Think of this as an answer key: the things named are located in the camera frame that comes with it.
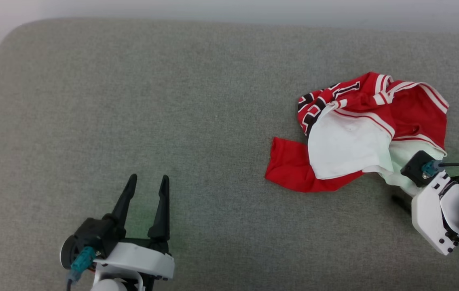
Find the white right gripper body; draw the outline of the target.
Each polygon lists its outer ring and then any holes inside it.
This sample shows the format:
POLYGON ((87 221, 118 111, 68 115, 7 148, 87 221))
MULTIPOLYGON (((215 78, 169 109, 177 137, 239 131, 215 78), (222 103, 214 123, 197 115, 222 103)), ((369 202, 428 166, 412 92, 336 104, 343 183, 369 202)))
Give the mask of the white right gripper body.
POLYGON ((412 224, 438 253, 447 256, 455 248, 446 236, 444 222, 457 230, 459 186, 445 172, 438 173, 412 199, 412 224))

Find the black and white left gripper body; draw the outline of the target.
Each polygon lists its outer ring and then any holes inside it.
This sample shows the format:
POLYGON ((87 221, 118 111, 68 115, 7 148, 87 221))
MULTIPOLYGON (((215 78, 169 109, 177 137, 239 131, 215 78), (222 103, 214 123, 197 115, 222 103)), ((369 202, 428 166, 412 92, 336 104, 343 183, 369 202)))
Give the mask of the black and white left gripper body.
MULTIPOLYGON (((88 218, 76 230, 98 240, 101 256, 92 268, 95 280, 112 276, 128 280, 169 280, 175 274, 175 261, 169 252, 168 240, 126 238, 126 231, 117 226, 114 217, 88 218)), ((79 280, 85 271, 76 271, 79 280)))

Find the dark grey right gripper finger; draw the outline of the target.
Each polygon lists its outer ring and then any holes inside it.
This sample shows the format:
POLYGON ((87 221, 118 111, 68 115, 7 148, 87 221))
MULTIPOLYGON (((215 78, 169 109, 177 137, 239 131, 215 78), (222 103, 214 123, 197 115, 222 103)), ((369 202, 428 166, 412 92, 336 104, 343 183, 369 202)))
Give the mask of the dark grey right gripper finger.
POLYGON ((392 195, 391 200, 400 206, 406 213, 412 213, 412 197, 408 195, 392 195))

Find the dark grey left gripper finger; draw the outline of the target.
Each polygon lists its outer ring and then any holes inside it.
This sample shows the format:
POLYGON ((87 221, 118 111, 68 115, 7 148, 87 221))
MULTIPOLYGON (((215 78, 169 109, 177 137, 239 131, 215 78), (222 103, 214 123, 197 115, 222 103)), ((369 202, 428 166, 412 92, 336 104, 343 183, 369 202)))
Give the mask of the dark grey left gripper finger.
POLYGON ((113 211, 111 212, 111 216, 115 218, 117 226, 124 229, 125 223, 127 219, 128 209, 132 198, 135 195, 135 189, 137 185, 137 175, 132 174, 127 184, 122 191, 118 201, 115 204, 113 211))
POLYGON ((148 230, 147 236, 153 240, 170 239, 170 193, 169 177, 163 175, 161 186, 159 188, 159 204, 157 213, 154 217, 154 223, 148 230))

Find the red and white jersey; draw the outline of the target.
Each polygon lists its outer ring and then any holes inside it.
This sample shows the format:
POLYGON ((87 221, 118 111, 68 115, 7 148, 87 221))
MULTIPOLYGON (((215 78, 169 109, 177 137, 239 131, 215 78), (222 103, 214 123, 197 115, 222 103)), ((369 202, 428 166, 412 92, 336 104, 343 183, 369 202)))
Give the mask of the red and white jersey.
POLYGON ((446 155, 446 99, 425 82, 368 72, 299 98, 306 143, 275 137, 265 177, 301 193, 339 190, 365 173, 410 196, 418 187, 401 169, 418 152, 446 155))

